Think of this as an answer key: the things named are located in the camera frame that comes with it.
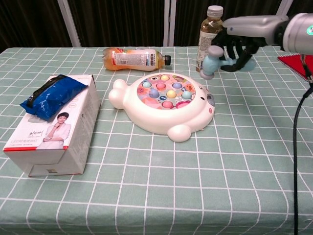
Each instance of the black cable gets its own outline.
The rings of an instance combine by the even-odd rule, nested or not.
[[[313,83],[310,83],[310,88],[302,96],[298,105],[293,121],[293,194],[294,194],[294,234],[298,234],[298,179],[297,179],[297,123],[304,100],[313,93]]]

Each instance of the bottle label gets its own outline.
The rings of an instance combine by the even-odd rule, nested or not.
[[[205,33],[200,31],[198,54],[197,54],[197,68],[202,70],[202,63],[204,58],[208,55],[208,49],[211,46],[212,39],[215,38],[216,33]]]
[[[156,51],[153,49],[123,50],[120,53],[113,51],[114,65],[152,66],[157,65]]]

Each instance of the plastic bottle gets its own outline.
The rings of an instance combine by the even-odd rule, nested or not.
[[[207,9],[207,18],[202,22],[200,29],[198,54],[196,61],[196,71],[202,69],[203,59],[208,55],[208,49],[211,46],[212,39],[223,29],[223,7],[209,6]]]
[[[154,71],[171,64],[171,56],[155,49],[130,49],[109,47],[103,50],[103,64],[108,70],[133,69]]]

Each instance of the dark curtain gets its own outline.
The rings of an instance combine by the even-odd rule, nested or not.
[[[162,46],[164,0],[69,0],[83,47]]]
[[[313,1],[293,0],[287,15],[291,17],[298,13],[313,13]]]
[[[249,15],[275,15],[281,0],[177,0],[175,46],[197,46],[200,26],[210,5],[224,8],[222,20]]]
[[[0,51],[71,47],[57,0],[0,0]]]

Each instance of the black bottle cap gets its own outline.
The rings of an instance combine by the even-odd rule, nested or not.
[[[165,65],[170,65],[171,64],[171,56],[170,55],[166,55],[165,56]]]

